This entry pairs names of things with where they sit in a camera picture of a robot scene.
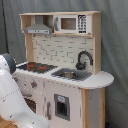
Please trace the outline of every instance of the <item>handle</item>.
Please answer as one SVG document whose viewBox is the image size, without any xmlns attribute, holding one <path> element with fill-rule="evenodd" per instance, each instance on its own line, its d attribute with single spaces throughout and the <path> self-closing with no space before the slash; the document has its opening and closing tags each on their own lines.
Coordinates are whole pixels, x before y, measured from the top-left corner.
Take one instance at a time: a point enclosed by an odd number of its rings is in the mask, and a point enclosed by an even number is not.
<svg viewBox="0 0 128 128">
<path fill-rule="evenodd" d="M 59 31 L 59 28 L 57 27 L 58 17 L 54 19 L 54 27 L 56 31 Z"/>
<path fill-rule="evenodd" d="M 48 120 L 51 120 L 51 115 L 50 115 L 50 113 L 49 113 L 49 111 L 50 111 L 50 102 L 48 102 L 47 103 L 47 117 L 48 117 Z"/>
<path fill-rule="evenodd" d="M 22 95 L 25 96 L 25 97 L 32 97 L 31 94 L 23 94 L 23 93 L 22 93 Z"/>
</svg>

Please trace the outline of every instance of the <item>floor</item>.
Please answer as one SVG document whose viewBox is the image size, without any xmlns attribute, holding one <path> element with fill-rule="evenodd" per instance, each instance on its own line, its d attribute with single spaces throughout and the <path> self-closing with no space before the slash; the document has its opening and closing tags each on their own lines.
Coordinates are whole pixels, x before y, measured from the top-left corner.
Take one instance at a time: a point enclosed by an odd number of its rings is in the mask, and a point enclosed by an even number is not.
<svg viewBox="0 0 128 128">
<path fill-rule="evenodd" d="M 12 122 L 5 121 L 0 117 L 0 128 L 17 128 Z"/>
</svg>

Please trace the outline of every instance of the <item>microwave door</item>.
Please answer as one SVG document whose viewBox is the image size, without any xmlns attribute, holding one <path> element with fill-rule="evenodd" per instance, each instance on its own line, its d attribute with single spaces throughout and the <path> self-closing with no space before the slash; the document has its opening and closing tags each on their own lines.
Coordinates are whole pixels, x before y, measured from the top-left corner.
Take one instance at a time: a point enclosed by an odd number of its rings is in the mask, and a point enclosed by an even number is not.
<svg viewBox="0 0 128 128">
<path fill-rule="evenodd" d="M 55 26 L 56 33 L 78 33 L 77 15 L 56 15 L 55 19 L 58 20 Z"/>
</svg>

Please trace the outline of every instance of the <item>microwave window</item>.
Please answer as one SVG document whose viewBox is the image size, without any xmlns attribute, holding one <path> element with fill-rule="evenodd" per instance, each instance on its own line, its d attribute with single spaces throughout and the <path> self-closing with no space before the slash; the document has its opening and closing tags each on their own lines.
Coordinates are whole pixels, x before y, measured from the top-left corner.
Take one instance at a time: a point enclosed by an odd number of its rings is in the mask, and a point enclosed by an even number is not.
<svg viewBox="0 0 128 128">
<path fill-rule="evenodd" d="M 76 30 L 76 18 L 61 18 L 61 29 Z"/>
</svg>

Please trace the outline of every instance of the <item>wooden play kitchen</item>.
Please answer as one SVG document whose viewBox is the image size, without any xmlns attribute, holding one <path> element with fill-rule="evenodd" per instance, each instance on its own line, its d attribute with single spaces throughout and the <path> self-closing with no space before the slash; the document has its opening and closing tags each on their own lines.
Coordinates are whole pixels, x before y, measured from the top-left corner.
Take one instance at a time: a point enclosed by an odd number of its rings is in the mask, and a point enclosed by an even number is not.
<svg viewBox="0 0 128 128">
<path fill-rule="evenodd" d="M 114 78 L 101 71 L 101 12 L 20 17 L 27 62 L 14 77 L 35 113 L 51 128 L 104 128 L 105 87 Z"/>
</svg>

